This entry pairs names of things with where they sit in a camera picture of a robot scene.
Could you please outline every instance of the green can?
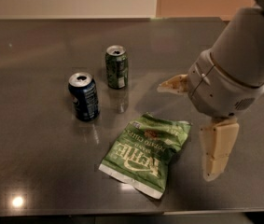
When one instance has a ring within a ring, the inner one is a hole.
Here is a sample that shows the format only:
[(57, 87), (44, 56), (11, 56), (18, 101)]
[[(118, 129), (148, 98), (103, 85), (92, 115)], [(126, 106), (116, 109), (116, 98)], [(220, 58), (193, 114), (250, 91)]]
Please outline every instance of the green can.
[(108, 86), (121, 89), (128, 85), (129, 64), (126, 49), (114, 45), (106, 50), (106, 76)]

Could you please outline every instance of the green bag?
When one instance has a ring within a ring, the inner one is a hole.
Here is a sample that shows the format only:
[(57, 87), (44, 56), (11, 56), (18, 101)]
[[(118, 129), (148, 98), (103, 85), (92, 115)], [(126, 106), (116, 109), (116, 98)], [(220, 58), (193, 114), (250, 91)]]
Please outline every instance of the green bag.
[(168, 164), (187, 140), (190, 127), (188, 122), (146, 113), (129, 122), (99, 170), (159, 199), (166, 188)]

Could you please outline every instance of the can top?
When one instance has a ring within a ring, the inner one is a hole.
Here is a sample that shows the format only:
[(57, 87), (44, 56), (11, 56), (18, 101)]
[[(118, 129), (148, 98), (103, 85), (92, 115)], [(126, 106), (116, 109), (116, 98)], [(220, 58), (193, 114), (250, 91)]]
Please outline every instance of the can top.
[(86, 72), (78, 72), (70, 76), (69, 84), (73, 87), (85, 87), (92, 81), (92, 76)]
[(108, 53), (110, 56), (121, 56), (125, 53), (125, 51), (126, 51), (125, 48), (123, 48), (122, 46), (114, 45), (109, 47), (106, 50), (106, 53)]

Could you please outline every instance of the gray robotic arm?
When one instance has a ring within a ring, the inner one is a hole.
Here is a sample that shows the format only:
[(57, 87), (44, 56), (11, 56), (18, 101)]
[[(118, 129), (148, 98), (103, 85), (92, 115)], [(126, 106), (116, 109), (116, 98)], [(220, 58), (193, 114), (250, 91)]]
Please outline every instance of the gray robotic arm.
[(187, 75), (159, 86), (159, 91), (186, 91), (197, 110), (212, 118), (200, 131), (206, 180), (224, 172), (239, 130), (237, 118), (264, 93), (264, 0), (256, 1), (236, 13)]

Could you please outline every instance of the shiny table surface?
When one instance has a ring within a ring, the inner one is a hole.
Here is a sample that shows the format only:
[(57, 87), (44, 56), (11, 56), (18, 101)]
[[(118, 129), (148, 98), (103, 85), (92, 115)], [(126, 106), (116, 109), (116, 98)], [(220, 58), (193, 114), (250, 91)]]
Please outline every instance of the shiny table surface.
[[(0, 21), (0, 217), (264, 210), (264, 95), (240, 118), (225, 173), (206, 182), (198, 130), (209, 118), (186, 95), (157, 93), (224, 27), (217, 18)], [(104, 52), (115, 44), (128, 51), (126, 90), (106, 84)], [(101, 114), (89, 123), (75, 118), (67, 90), (77, 71), (97, 83)], [(145, 112), (193, 123), (160, 200), (98, 171), (126, 124)], [(22, 207), (12, 205), (17, 196)]]

